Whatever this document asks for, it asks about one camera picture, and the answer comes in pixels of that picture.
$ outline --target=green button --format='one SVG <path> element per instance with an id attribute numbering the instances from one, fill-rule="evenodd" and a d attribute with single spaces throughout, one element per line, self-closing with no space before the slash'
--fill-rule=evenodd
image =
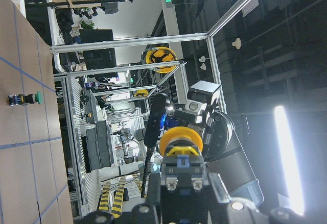
<path id="1" fill-rule="evenodd" d="M 37 103 L 42 104 L 43 103 L 43 97 L 42 97 L 42 93 L 40 91 L 38 91 L 35 95 L 35 101 L 37 101 Z"/>

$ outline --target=white ceiling fixture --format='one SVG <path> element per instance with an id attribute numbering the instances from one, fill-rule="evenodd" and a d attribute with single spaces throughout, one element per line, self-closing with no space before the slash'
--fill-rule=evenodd
<path id="1" fill-rule="evenodd" d="M 290 207 L 295 213 L 303 215 L 305 207 L 303 201 L 302 186 L 290 127 L 287 121 L 284 107 L 276 107 L 274 115 L 278 135 L 279 152 L 281 154 L 285 183 L 290 200 Z"/>
<path id="2" fill-rule="evenodd" d="M 127 72 L 126 72 L 126 77 L 128 77 L 129 76 L 129 70 L 127 70 Z"/>

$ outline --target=metal extrusion bar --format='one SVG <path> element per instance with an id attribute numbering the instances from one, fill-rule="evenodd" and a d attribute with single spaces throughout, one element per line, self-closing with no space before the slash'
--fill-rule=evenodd
<path id="1" fill-rule="evenodd" d="M 155 93 L 157 91 L 157 89 L 153 89 L 149 92 L 149 94 L 147 95 L 147 97 L 150 97 L 152 96 L 153 93 Z"/>
<path id="2" fill-rule="evenodd" d="M 206 40 L 206 43 L 208 46 L 208 52 L 209 52 L 209 57 L 210 57 L 211 69 L 213 71 L 214 82 L 216 84 L 221 85 L 218 61 L 217 61 L 217 56 L 216 56 L 216 52 L 215 52 L 214 38 L 208 37 Z M 225 103 L 225 98 L 224 98 L 222 89 L 220 89 L 218 104 L 219 104 L 220 110 L 222 112 L 226 113 L 227 112 L 226 103 Z"/>
<path id="3" fill-rule="evenodd" d="M 183 41 L 206 39 L 206 37 L 207 37 L 207 33 L 196 33 L 196 34 L 172 35 L 172 36 L 162 36 L 162 37 L 103 41 L 103 42 L 85 43 L 85 44 L 55 45 L 51 47 L 51 53 L 81 52 L 81 51 L 91 51 L 94 49 L 107 49 L 107 48 L 116 48 L 116 47 L 123 47 L 123 46 L 183 42 Z"/>
<path id="4" fill-rule="evenodd" d="M 133 87 L 133 88 L 121 89 L 121 90 L 109 90 L 109 91 L 104 91 L 104 92 L 93 93 L 93 95 L 99 96 L 99 95 L 109 95 L 109 94 L 120 94 L 120 93 L 125 93 L 125 92 L 130 92 L 130 91 L 148 90 L 148 89 L 153 89 L 153 88 L 157 88 L 157 86 L 149 85 L 149 86 Z"/>
<path id="5" fill-rule="evenodd" d="M 72 154 L 72 163 L 73 163 L 73 170 L 74 170 L 74 175 L 75 175 L 75 181 L 76 185 L 76 195 L 78 199 L 78 210 L 81 215 L 82 209 L 81 206 L 85 204 L 86 199 L 85 195 L 83 194 L 83 190 L 81 186 L 83 185 L 82 183 L 82 176 L 79 171 L 81 168 L 80 165 L 80 155 L 79 152 L 77 151 L 77 135 L 76 135 L 76 128 L 74 125 L 74 112 L 72 109 L 72 105 L 74 105 L 74 102 L 72 101 L 72 92 L 71 92 L 71 82 L 69 79 L 63 79 L 62 80 L 62 91 L 63 91 L 63 99 L 64 99 L 64 105 L 65 105 L 65 115 L 67 119 L 67 130 L 68 130 L 68 139 L 69 139 L 69 146 L 71 149 L 71 154 Z"/>
<path id="6" fill-rule="evenodd" d="M 138 115 L 134 115 L 134 116 L 126 117 L 126 118 L 108 120 L 108 122 L 113 123 L 113 122 L 118 122 L 118 121 L 129 121 L 131 119 L 143 118 L 145 116 L 149 116 L 149 113 L 138 114 Z"/>
<path id="7" fill-rule="evenodd" d="M 167 73 L 158 83 L 158 86 L 162 85 L 164 82 L 167 81 L 167 79 L 169 79 L 171 77 L 171 75 L 173 75 L 177 70 L 179 69 L 179 66 L 176 66 L 174 68 L 174 70 L 172 70 L 171 72 Z"/>
<path id="8" fill-rule="evenodd" d="M 185 65 L 186 63 L 180 63 L 179 68 L 182 74 L 182 80 L 183 80 L 183 85 L 184 85 L 184 92 L 185 92 L 185 97 L 188 96 L 188 91 L 189 91 L 189 83 L 188 83 L 188 77 L 186 75 L 186 70 L 185 70 Z"/>
<path id="9" fill-rule="evenodd" d="M 173 71 L 171 71 L 170 73 L 167 73 L 162 80 L 160 80 L 160 82 L 158 83 L 158 86 L 162 85 L 164 82 L 166 82 L 167 79 L 169 79 L 171 77 L 171 75 L 173 75 L 177 70 L 179 69 L 179 66 L 176 66 L 175 69 Z M 156 92 L 157 89 L 153 89 L 149 92 L 147 97 L 152 96 L 153 93 Z"/>
<path id="10" fill-rule="evenodd" d="M 124 67 L 111 67 L 111 68 L 77 71 L 77 72 L 58 73 L 58 74 L 55 74 L 54 77 L 55 77 L 55 79 L 57 79 L 58 77 L 65 78 L 67 76 L 78 77 L 78 76 L 84 76 L 84 75 L 110 73 L 110 72 L 124 72 L 127 70 L 131 71 L 131 70 L 139 70 L 139 69 L 144 69 L 144 68 L 150 69 L 150 68 L 155 68 L 155 67 L 165 67 L 165 66 L 172 66 L 172 65 L 179 65 L 179 61 L 133 65 L 133 66 L 124 66 Z"/>
<path id="11" fill-rule="evenodd" d="M 218 33 L 237 13 L 239 13 L 251 0 L 238 0 L 208 31 L 208 36 L 213 37 Z"/>
<path id="12" fill-rule="evenodd" d="M 145 100 L 145 106 L 146 106 L 146 109 L 147 109 L 147 113 L 150 113 L 150 104 L 149 104 L 148 99 Z"/>
<path id="13" fill-rule="evenodd" d="M 133 98 L 129 98 L 129 99 L 109 101 L 109 102 L 106 102 L 106 105 L 120 104 L 120 103 L 130 103 L 130 102 L 135 102 L 135 101 L 145 100 L 145 99 L 146 99 L 145 97 L 133 97 Z"/>

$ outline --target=blue led light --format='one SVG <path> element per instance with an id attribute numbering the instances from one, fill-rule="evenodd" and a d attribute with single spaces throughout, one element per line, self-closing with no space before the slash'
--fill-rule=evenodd
<path id="1" fill-rule="evenodd" d="M 167 115 L 165 115 L 165 114 L 161 117 L 160 129 L 163 129 L 164 128 L 166 118 L 167 118 Z"/>

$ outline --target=blue grid line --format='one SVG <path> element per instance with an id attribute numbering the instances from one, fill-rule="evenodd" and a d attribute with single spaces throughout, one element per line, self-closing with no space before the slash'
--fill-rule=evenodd
<path id="1" fill-rule="evenodd" d="M 39 206 L 39 195 L 37 193 L 37 187 L 36 187 L 36 177 L 35 177 L 35 168 L 34 168 L 34 159 L 33 159 L 33 151 L 32 151 L 32 145 L 30 144 L 30 151 L 31 151 L 31 159 L 32 159 L 32 168 L 33 168 L 33 177 L 34 177 L 34 188 L 35 188 L 35 194 L 36 194 L 36 204 L 37 204 L 37 210 L 39 212 L 39 219 L 40 218 L 40 206 Z"/>
<path id="2" fill-rule="evenodd" d="M 54 140 L 58 140 L 58 139 L 61 139 L 61 136 L 60 137 L 40 139 L 40 140 L 34 140 L 34 141 L 26 141 L 26 142 L 15 143 L 15 144 L 13 144 L 13 143 L 12 144 L 5 144 L 5 145 L 0 145 L 0 150 L 9 149 L 9 148 L 18 147 L 18 146 L 26 146 L 26 145 L 31 145 L 31 144 L 37 144 L 37 143 L 46 142 L 46 141 L 54 141 Z"/>
<path id="3" fill-rule="evenodd" d="M 40 66 L 40 73 L 41 73 L 41 81 L 43 83 L 43 76 L 42 76 L 42 69 L 41 69 L 41 60 L 40 60 L 40 52 L 39 52 L 39 41 L 37 38 L 37 33 L 35 32 L 35 38 L 36 38 L 36 48 L 37 48 L 37 57 L 39 59 L 39 66 Z M 49 123 L 48 123 L 48 113 L 46 112 L 46 100 L 44 97 L 44 108 L 45 108 L 45 117 L 46 117 L 46 127 L 48 129 L 48 136 L 50 137 L 50 130 L 49 130 Z M 52 155 L 52 146 L 51 146 L 51 142 L 50 142 L 50 154 L 51 154 L 51 163 L 52 163 L 52 170 L 53 170 L 53 178 L 55 180 L 55 188 L 56 188 L 56 192 L 58 192 L 58 188 L 57 188 L 57 182 L 56 182 L 56 174 L 55 174 L 55 166 L 53 163 L 53 155 Z"/>
<path id="4" fill-rule="evenodd" d="M 1 223 L 4 224 L 4 212 L 2 210 L 2 202 L 1 202 L 1 194 L 0 194 L 0 219 L 1 219 Z"/>
<path id="5" fill-rule="evenodd" d="M 60 192 L 55 196 L 55 198 L 50 202 L 50 204 L 48 204 L 48 206 L 45 208 L 45 210 L 43 210 L 43 212 L 40 214 L 39 218 L 37 218 L 33 224 L 37 224 L 39 221 L 41 222 L 41 218 L 46 214 L 46 212 L 49 210 L 49 208 L 56 202 L 56 200 L 58 200 L 58 197 L 63 193 L 63 191 L 66 189 L 66 187 L 68 187 L 68 185 L 65 185 Z"/>
<path id="6" fill-rule="evenodd" d="M 67 184 L 60 190 L 60 192 L 57 194 L 57 196 L 55 196 L 55 198 L 50 202 L 50 204 L 45 208 L 45 210 L 42 211 L 42 213 L 40 214 L 40 217 L 43 217 L 46 214 L 46 212 L 49 210 L 49 208 L 55 203 L 55 201 L 58 200 L 58 197 L 63 193 L 63 191 L 66 189 L 66 187 L 68 187 Z"/>
<path id="7" fill-rule="evenodd" d="M 12 64 L 11 62 L 7 61 L 5 58 L 0 57 L 0 60 L 3 61 L 4 63 L 8 64 L 9 66 L 13 67 L 14 69 L 16 69 L 17 71 L 19 71 L 21 74 L 24 74 L 25 76 L 29 77 L 30 79 L 34 80 L 35 82 L 39 83 L 40 85 L 42 85 L 43 87 L 47 88 L 48 90 L 52 91 L 52 92 L 56 92 L 54 89 L 50 88 L 49 86 L 45 85 L 44 83 L 42 83 L 41 81 L 39 81 L 38 79 L 34 78 L 33 76 L 31 76 L 30 74 L 28 74 L 27 72 L 21 70 L 19 67 L 15 66 L 14 64 Z"/>
<path id="8" fill-rule="evenodd" d="M 14 11 L 14 22 L 15 22 L 15 30 L 16 30 L 16 43 L 17 43 L 17 49 L 18 49 L 18 62 L 19 62 L 19 69 L 21 70 L 20 49 L 19 49 L 18 30 L 17 30 L 16 6 L 14 4 L 13 4 L 13 11 Z M 21 79 L 22 92 L 25 94 L 24 82 L 22 80 L 22 73 L 20 73 L 20 79 Z M 25 115 L 26 115 L 26 123 L 27 123 L 27 132 L 28 132 L 29 141 L 30 141 L 31 140 L 30 127 L 29 127 L 29 121 L 28 121 L 27 108 L 26 107 L 25 107 Z"/>
<path id="9" fill-rule="evenodd" d="M 16 42 L 17 42 L 17 48 L 18 48 L 18 61 L 19 61 L 19 67 L 15 66 L 14 64 L 12 64 L 11 62 L 7 61 L 5 58 L 0 57 L 0 60 L 3 61 L 4 63 L 8 64 L 9 66 L 13 67 L 14 69 L 16 69 L 17 71 L 20 72 L 20 74 L 24 74 L 25 76 L 29 77 L 30 79 L 34 80 L 35 82 L 39 83 L 40 85 L 42 85 L 43 87 L 49 89 L 52 92 L 56 92 L 54 89 L 50 88 L 49 86 L 45 85 L 43 82 L 39 81 L 38 79 L 34 78 L 33 76 L 31 76 L 30 74 L 28 74 L 27 72 L 23 71 L 21 69 L 21 60 L 20 60 L 20 51 L 19 51 L 19 41 L 18 41 L 18 31 L 17 31 L 17 19 L 16 19 L 16 6 L 13 4 L 14 7 L 14 22 L 15 22 L 15 28 L 16 28 Z"/>

